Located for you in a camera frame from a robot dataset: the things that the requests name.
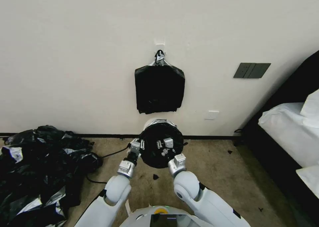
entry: beige carpet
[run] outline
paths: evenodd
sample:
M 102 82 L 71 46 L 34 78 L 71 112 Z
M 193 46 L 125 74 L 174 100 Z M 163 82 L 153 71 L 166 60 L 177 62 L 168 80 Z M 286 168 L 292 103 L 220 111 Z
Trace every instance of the beige carpet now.
M 93 150 L 99 155 L 118 151 L 131 141 L 115 138 L 90 140 L 95 142 Z M 187 157 L 187 169 L 227 201 L 252 227 L 296 226 L 286 199 L 246 147 L 236 148 L 228 140 L 188 140 L 188 142 L 183 151 Z M 116 175 L 118 165 L 126 155 L 124 151 L 106 158 L 103 166 L 91 174 L 90 178 L 108 181 L 111 176 Z M 159 179 L 153 180 L 153 174 L 157 174 Z M 132 190 L 129 194 L 131 210 L 147 207 L 150 204 L 173 206 L 192 213 L 188 206 L 175 196 L 172 182 L 168 169 L 151 168 L 139 159 L 131 180 Z M 74 226 L 103 188 L 104 184 L 84 180 L 82 202 L 70 209 L 65 226 Z M 119 226 L 126 218 L 127 213 L 123 205 L 113 226 Z

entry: light switch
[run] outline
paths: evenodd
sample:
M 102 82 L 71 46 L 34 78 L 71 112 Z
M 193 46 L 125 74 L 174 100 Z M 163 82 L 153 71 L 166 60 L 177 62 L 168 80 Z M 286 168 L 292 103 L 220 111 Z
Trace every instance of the light switch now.
M 242 62 L 234 78 L 261 78 L 269 66 L 270 63 Z

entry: power cord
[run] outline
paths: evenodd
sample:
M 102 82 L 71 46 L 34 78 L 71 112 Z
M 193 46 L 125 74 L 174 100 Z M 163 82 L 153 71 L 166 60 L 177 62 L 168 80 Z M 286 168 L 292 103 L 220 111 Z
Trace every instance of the power cord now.
M 125 147 L 124 149 L 119 150 L 119 151 L 114 152 L 114 153 L 111 153 L 111 154 L 107 154 L 107 155 L 105 155 L 105 156 L 101 156 L 101 157 L 99 157 L 97 160 L 102 159 L 102 158 L 105 158 L 105 157 L 109 157 L 109 156 L 112 156 L 112 155 L 115 155 L 115 154 L 118 154 L 118 153 L 120 153 L 120 152 L 122 152 L 122 151 L 125 151 L 125 150 L 128 149 L 129 147 L 130 147 L 130 143 L 129 143 L 129 144 L 127 145 L 127 147 Z M 91 180 L 91 179 L 89 178 L 88 174 L 86 174 L 86 179 L 87 179 L 89 182 L 92 182 L 92 183 L 107 184 L 107 182 Z
M 188 144 L 188 142 L 185 142 L 183 145 L 179 146 L 179 148 L 184 147 Z

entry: wall socket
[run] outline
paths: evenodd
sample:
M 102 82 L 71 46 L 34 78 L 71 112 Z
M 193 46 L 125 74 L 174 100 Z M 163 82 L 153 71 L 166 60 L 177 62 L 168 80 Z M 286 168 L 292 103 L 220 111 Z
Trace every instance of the wall socket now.
M 204 119 L 205 120 L 215 120 L 219 115 L 219 111 L 216 110 L 209 110 L 206 112 Z

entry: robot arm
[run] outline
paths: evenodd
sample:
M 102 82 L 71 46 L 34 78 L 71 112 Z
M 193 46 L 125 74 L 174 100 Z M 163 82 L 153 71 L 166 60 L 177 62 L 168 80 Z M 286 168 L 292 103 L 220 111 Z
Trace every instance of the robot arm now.
M 186 157 L 179 154 L 169 163 L 174 177 L 174 192 L 195 213 L 215 227 L 250 227 L 248 222 L 219 195 L 201 184 L 196 175 L 186 171 Z
M 88 227 L 94 223 L 95 227 L 112 226 L 117 212 L 127 199 L 131 191 L 130 178 L 139 157 L 139 142 L 132 141 L 128 156 L 121 161 L 118 175 L 112 176 L 105 188 L 93 200 L 80 217 L 75 227 Z

